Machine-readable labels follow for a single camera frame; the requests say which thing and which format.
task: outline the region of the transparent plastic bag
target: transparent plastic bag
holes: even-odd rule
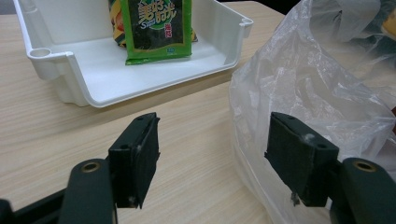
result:
[[[272,111],[293,115],[340,147],[339,161],[375,161],[396,179],[396,42],[378,27],[379,14],[392,10],[389,1],[302,0],[233,73],[236,170],[274,223],[330,220],[327,208],[293,206],[264,158]]]

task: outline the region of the white plastic bin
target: white plastic bin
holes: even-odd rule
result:
[[[234,67],[253,21],[215,0],[192,3],[190,58],[125,66],[107,0],[14,0],[26,54],[65,103],[103,107]]]

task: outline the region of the wooden table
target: wooden table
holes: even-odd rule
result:
[[[256,2],[227,6],[255,22],[237,68],[283,15]],[[228,86],[235,69],[106,108],[64,104],[27,59],[17,16],[0,16],[0,197],[17,210],[65,188],[76,164],[104,158],[132,119],[155,111],[157,173],[143,210],[119,209],[121,224],[271,223],[233,168]]]

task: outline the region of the snack package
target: snack package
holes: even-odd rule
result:
[[[123,27],[120,0],[109,0],[108,3],[111,24],[113,25],[113,39],[120,47],[125,48],[125,32]]]
[[[120,13],[116,14],[116,2],[110,8],[113,34],[120,46],[126,45],[127,65],[191,55],[191,33],[195,35],[191,0],[120,0],[122,21]],[[124,42],[119,31],[125,33]]]

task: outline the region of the green snack bag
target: green snack bag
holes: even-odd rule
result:
[[[127,65],[191,55],[191,0],[121,0]]]

